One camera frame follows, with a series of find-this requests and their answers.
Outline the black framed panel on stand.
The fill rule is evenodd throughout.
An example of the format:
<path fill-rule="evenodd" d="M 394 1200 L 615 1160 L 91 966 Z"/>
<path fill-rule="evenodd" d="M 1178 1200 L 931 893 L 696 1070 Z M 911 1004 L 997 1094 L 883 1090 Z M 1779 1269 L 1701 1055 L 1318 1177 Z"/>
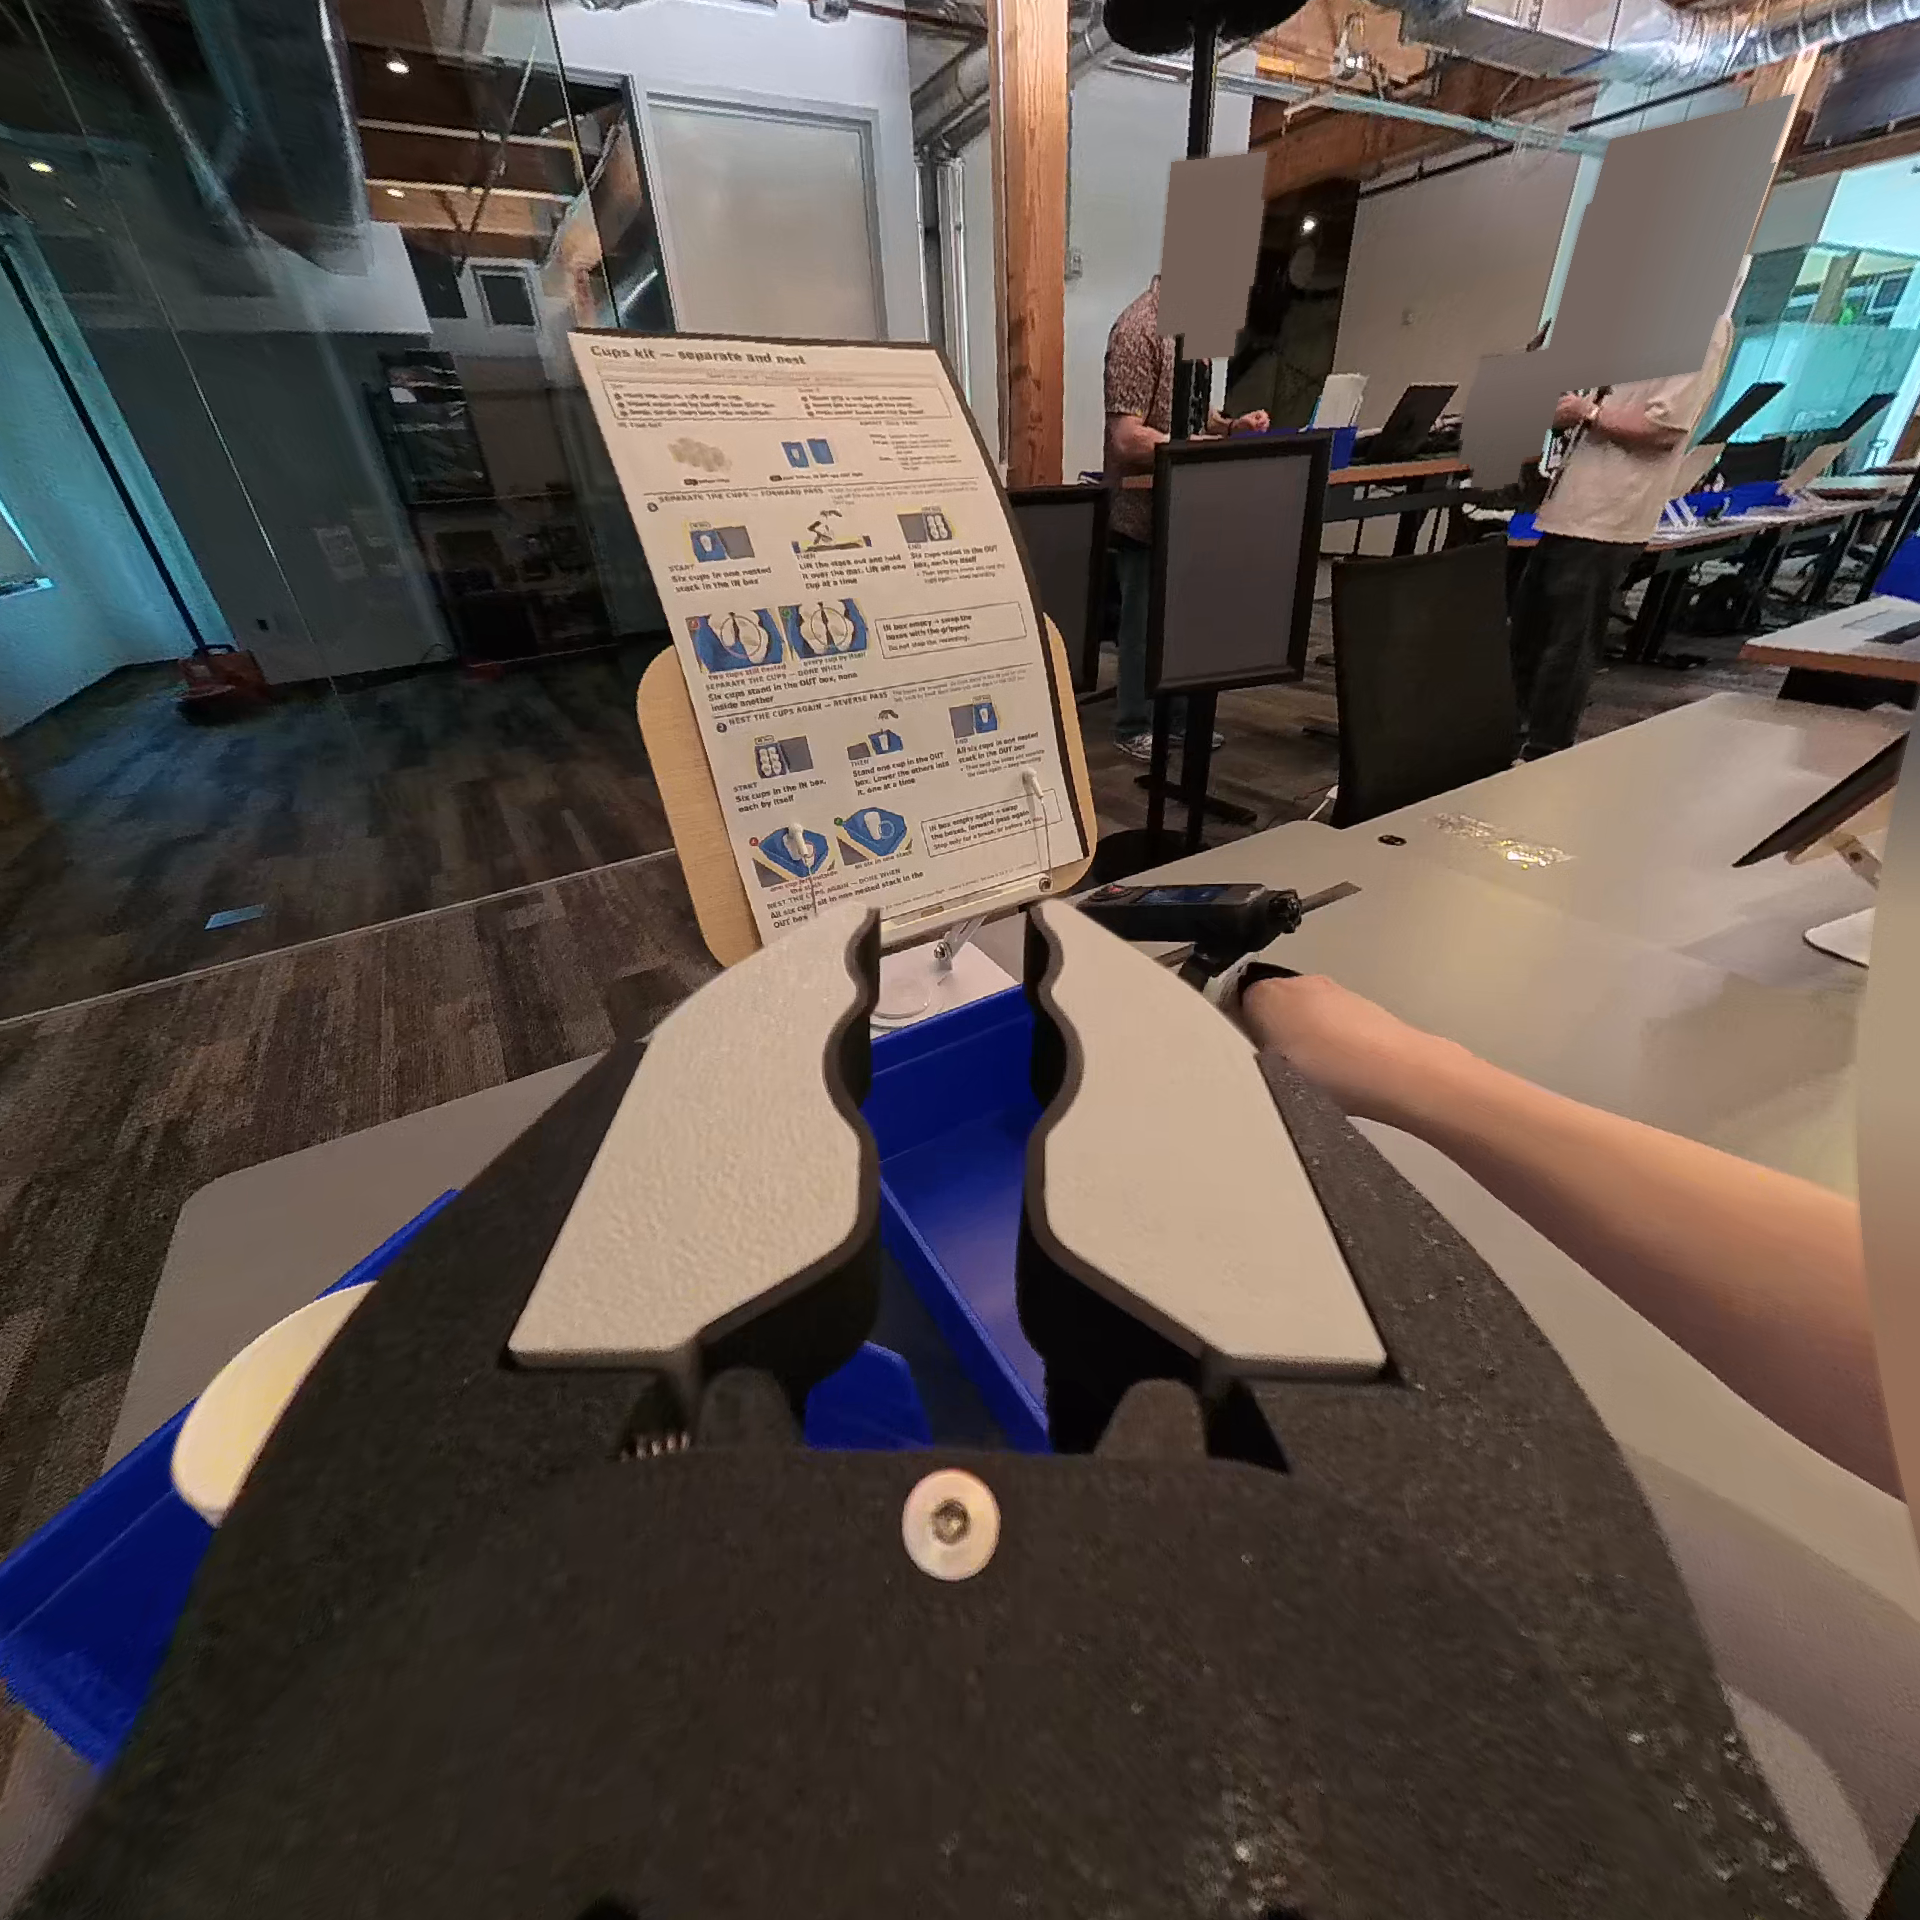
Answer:
<path fill-rule="evenodd" d="M 1145 827 L 1164 838 L 1165 805 L 1182 805 L 1190 855 L 1206 847 L 1217 697 L 1304 680 L 1328 474 L 1328 430 L 1155 451 Z"/>

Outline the stack of nested white cups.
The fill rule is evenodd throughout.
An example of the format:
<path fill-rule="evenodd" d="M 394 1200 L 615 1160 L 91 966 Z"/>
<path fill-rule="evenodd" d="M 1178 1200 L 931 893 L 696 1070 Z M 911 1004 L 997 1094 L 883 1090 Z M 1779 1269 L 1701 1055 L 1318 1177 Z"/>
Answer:
<path fill-rule="evenodd" d="M 275 1429 L 376 1285 L 344 1285 L 257 1333 L 185 1409 L 170 1454 L 177 1500 L 209 1528 L 238 1503 Z"/>

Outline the wooden instruction board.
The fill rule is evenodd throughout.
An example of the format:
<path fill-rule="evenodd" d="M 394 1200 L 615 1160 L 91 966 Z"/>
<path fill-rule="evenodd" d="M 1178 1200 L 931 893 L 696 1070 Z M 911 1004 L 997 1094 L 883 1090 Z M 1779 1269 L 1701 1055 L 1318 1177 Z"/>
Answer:
<path fill-rule="evenodd" d="M 567 350 L 670 630 L 637 722 L 713 962 L 844 902 L 891 950 L 1085 878 L 1064 641 L 942 350 Z"/>

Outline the small red floor object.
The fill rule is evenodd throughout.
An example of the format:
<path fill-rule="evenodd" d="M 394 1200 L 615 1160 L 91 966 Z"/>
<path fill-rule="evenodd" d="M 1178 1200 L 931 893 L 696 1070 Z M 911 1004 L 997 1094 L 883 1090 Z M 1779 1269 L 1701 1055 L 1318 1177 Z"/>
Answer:
<path fill-rule="evenodd" d="M 177 717 L 189 725 L 235 725 L 275 706 L 275 686 L 242 646 L 201 646 L 177 659 Z"/>

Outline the black laptop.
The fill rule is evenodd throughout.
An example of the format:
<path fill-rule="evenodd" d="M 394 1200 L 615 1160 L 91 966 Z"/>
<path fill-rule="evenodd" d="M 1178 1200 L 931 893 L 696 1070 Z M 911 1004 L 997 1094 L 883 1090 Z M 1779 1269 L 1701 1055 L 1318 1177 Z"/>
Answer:
<path fill-rule="evenodd" d="M 1453 384 L 1421 384 L 1406 387 L 1401 398 L 1392 404 L 1383 429 L 1360 430 L 1354 451 L 1348 465 L 1410 465 L 1425 455 L 1427 441 L 1434 438 L 1446 404 L 1453 401 Z"/>

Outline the silver ventilation duct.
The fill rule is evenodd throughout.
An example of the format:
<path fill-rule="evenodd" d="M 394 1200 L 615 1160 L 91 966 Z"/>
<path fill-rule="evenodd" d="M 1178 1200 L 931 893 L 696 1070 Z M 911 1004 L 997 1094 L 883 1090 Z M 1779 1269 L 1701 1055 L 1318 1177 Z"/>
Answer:
<path fill-rule="evenodd" d="M 1527 78 L 1716 87 L 1917 23 L 1917 3 L 1393 3 L 1403 43 Z"/>

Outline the black office chair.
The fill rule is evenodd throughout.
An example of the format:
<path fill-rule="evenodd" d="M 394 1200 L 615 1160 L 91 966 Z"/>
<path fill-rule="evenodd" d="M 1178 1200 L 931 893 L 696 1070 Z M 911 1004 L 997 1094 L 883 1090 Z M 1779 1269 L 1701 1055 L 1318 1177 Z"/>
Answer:
<path fill-rule="evenodd" d="M 1331 831 L 1437 799 L 1515 764 L 1519 697 L 1502 539 L 1335 561 L 1331 649 Z"/>

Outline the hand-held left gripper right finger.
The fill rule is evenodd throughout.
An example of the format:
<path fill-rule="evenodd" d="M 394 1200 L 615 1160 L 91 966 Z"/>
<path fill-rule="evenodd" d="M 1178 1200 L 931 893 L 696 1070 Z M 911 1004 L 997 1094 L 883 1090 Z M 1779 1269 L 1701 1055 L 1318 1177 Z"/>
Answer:
<path fill-rule="evenodd" d="M 1075 905 L 1028 916 L 1039 1122 L 1021 1174 L 1021 1339 L 1053 1454 L 1095 1454 L 1143 1381 L 1237 1438 L 1261 1389 L 1392 1384 L 1392 1353 L 1261 1050 Z"/>

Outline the wooden post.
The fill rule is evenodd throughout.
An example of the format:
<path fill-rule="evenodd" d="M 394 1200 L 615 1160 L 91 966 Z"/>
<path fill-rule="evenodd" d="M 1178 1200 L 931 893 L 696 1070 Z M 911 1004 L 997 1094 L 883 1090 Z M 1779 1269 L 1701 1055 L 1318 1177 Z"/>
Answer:
<path fill-rule="evenodd" d="M 990 3 L 997 368 L 1009 488 L 1064 477 L 1067 3 Z"/>

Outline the wooden desk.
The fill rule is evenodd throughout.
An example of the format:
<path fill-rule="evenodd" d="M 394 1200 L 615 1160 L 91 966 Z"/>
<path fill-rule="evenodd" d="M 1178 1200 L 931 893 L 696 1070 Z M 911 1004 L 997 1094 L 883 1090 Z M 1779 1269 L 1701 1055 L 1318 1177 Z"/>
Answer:
<path fill-rule="evenodd" d="M 1740 662 L 1852 684 L 1917 686 L 1917 600 L 1878 594 L 1844 611 L 1749 637 Z"/>
<path fill-rule="evenodd" d="M 1471 502 L 1473 467 L 1453 455 L 1437 461 L 1403 465 L 1360 465 L 1331 467 L 1326 477 L 1323 501 L 1323 553 L 1335 553 L 1340 529 L 1354 529 L 1348 559 L 1361 555 L 1366 522 L 1388 520 L 1393 537 L 1388 546 L 1392 559 L 1410 559 L 1421 553 L 1427 520 L 1437 516 L 1437 533 L 1446 537 L 1453 509 Z"/>

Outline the person's right forearm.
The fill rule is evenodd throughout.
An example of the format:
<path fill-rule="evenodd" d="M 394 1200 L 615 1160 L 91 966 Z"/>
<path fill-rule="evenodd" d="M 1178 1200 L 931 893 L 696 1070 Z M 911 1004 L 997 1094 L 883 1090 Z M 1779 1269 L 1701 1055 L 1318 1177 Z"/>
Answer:
<path fill-rule="evenodd" d="M 1341 1041 L 1284 1061 L 1348 1117 L 1446 1158 L 1740 1402 L 1904 1500 L 1856 1200 L 1544 1090 L 1354 999 Z"/>

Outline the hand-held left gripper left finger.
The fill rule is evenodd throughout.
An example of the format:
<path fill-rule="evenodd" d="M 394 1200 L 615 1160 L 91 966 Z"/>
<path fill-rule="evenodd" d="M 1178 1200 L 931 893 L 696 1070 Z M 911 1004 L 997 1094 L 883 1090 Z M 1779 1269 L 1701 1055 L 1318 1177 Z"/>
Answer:
<path fill-rule="evenodd" d="M 511 1333 L 528 1375 L 637 1375 L 698 1429 L 721 1380 L 795 1429 L 880 1314 L 880 916 L 819 910 L 645 1041 Z"/>

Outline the black floor lamp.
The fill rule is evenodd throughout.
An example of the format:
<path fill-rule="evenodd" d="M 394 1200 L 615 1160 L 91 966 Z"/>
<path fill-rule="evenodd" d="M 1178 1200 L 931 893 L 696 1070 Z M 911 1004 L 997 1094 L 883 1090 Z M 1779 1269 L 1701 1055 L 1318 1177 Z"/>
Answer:
<path fill-rule="evenodd" d="M 1228 355 L 1249 317 L 1264 229 L 1264 157 L 1215 155 L 1217 61 L 1300 3 L 1108 3 L 1103 34 L 1139 60 L 1190 54 L 1190 143 L 1165 176 L 1159 327 L 1175 342 L 1169 435 L 1194 435 L 1194 376 Z"/>

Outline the person's right hand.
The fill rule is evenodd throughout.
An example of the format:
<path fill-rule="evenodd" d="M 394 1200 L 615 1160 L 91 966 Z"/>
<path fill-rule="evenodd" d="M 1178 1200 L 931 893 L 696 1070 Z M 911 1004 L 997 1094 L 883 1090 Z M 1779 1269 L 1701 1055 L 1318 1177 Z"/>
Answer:
<path fill-rule="evenodd" d="M 1206 995 L 1243 1039 L 1290 1061 L 1341 1041 L 1360 1007 L 1340 982 L 1261 956 L 1228 966 Z"/>

